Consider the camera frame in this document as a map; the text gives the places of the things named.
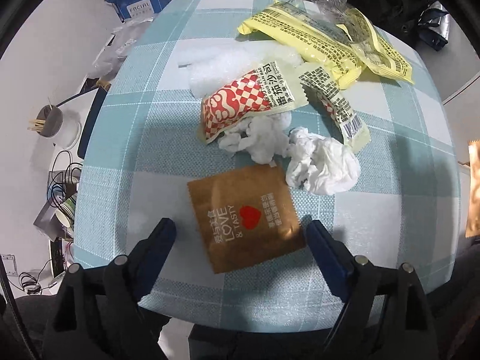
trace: white tissue paper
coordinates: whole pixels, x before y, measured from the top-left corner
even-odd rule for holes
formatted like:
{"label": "white tissue paper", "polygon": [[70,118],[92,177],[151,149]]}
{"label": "white tissue paper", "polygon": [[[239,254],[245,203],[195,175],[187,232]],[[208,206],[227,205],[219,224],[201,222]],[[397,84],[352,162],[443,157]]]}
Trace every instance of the white tissue paper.
{"label": "white tissue paper", "polygon": [[351,189],[360,176],[360,163],[352,149],[334,138],[309,133],[305,127],[290,133],[286,183],[315,195],[333,195]]}
{"label": "white tissue paper", "polygon": [[276,40],[237,42],[229,46],[183,51],[179,66],[188,65],[190,90],[195,98],[211,95],[222,86],[258,68],[263,62],[281,61],[294,68],[303,63],[298,52]]}
{"label": "white tissue paper", "polygon": [[275,154],[287,156],[289,137],[283,130],[291,121],[291,112],[246,117],[225,131],[218,146],[230,153],[245,150],[257,164],[268,164]]}

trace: brown food packet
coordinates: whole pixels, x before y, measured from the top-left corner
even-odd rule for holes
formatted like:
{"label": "brown food packet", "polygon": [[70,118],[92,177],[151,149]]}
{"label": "brown food packet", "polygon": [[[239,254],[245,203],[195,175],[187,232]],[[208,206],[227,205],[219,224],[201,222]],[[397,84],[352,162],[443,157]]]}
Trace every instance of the brown food packet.
{"label": "brown food packet", "polygon": [[188,183],[213,271],[229,272],[305,246],[285,173],[254,165]]}
{"label": "brown food packet", "polygon": [[480,235],[480,140],[469,141],[470,203],[465,237]]}

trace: trash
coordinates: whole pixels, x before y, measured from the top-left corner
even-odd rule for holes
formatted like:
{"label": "trash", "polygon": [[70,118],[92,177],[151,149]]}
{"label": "trash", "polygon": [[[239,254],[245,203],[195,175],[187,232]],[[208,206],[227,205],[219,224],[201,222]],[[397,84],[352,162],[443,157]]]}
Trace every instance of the trash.
{"label": "trash", "polygon": [[269,164],[275,154],[287,156],[289,137],[283,130],[291,121],[291,112],[246,117],[225,131],[218,139],[218,147],[231,153],[245,150],[257,164]]}
{"label": "trash", "polygon": [[188,183],[213,272],[253,266],[305,246],[285,173],[254,165]]}
{"label": "trash", "polygon": [[350,146],[355,154],[362,150],[371,140],[370,131],[325,69],[320,64],[306,62],[297,68],[297,73],[302,84],[312,88],[316,95],[316,99],[309,99],[310,104],[315,100],[321,101],[340,129],[343,143]]}
{"label": "trash", "polygon": [[[349,46],[342,30],[326,23],[325,32],[322,32],[299,19],[304,17],[307,20],[306,15],[289,3],[276,2],[243,21],[238,32],[247,35],[261,31],[282,44],[294,47],[307,62],[321,63],[340,89],[346,89],[362,73],[362,62]],[[326,34],[327,30],[335,39]]]}
{"label": "trash", "polygon": [[177,61],[179,66],[188,65],[190,90],[197,99],[211,95],[263,63],[279,61],[294,68],[303,63],[293,47],[276,40],[188,49],[179,53]]}
{"label": "trash", "polygon": [[366,16],[355,7],[340,0],[314,0],[318,13],[300,17],[309,25],[330,23],[342,29],[349,39],[355,55],[373,73],[393,80],[413,84],[412,66],[386,40],[377,34]]}
{"label": "trash", "polygon": [[243,117],[278,114],[306,104],[295,70],[277,61],[269,62],[202,100],[201,138],[210,143]]}
{"label": "trash", "polygon": [[360,176],[360,163],[352,149],[334,138],[309,133],[305,127],[290,133],[286,183],[314,195],[333,195],[351,189]]}
{"label": "trash", "polygon": [[111,44],[105,46],[93,62],[93,68],[88,73],[89,78],[101,78],[111,81],[115,78],[135,43],[152,24],[153,17],[131,19],[112,31],[115,37]]}
{"label": "trash", "polygon": [[465,237],[480,236],[480,140],[469,142],[470,203]]}

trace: light blue plaid tablecloth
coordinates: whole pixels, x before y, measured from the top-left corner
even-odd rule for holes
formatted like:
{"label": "light blue plaid tablecloth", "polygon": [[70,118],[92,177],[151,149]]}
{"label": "light blue plaid tablecloth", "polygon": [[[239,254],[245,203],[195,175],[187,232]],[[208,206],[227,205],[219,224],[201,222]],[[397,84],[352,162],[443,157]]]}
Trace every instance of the light blue plaid tablecloth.
{"label": "light blue plaid tablecloth", "polygon": [[[173,0],[159,14],[120,70],[95,124],[78,193],[74,253],[84,267],[107,264],[167,216],[178,237],[142,306],[220,328],[314,330],[331,327],[342,303],[330,294],[308,248],[213,274],[186,186],[251,161],[197,140],[200,99],[192,97],[176,55],[234,42],[237,26],[271,2]],[[290,191],[303,223],[320,219],[352,254],[376,265],[409,261],[430,291],[450,278],[457,249],[457,159],[425,65],[414,50],[381,34],[412,64],[415,85],[364,73],[345,91],[371,133],[358,154],[357,185],[334,196]],[[293,112],[296,126],[341,139],[330,117],[311,106]]]}

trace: red heart logo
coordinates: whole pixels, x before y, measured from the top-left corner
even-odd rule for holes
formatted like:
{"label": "red heart logo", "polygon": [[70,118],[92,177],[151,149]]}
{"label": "red heart logo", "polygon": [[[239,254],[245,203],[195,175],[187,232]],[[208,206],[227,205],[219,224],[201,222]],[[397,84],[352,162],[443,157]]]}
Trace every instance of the red heart logo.
{"label": "red heart logo", "polygon": [[258,225],[258,221],[262,216],[262,213],[258,209],[251,206],[240,207],[238,213],[241,216],[242,226],[248,230],[256,228]]}

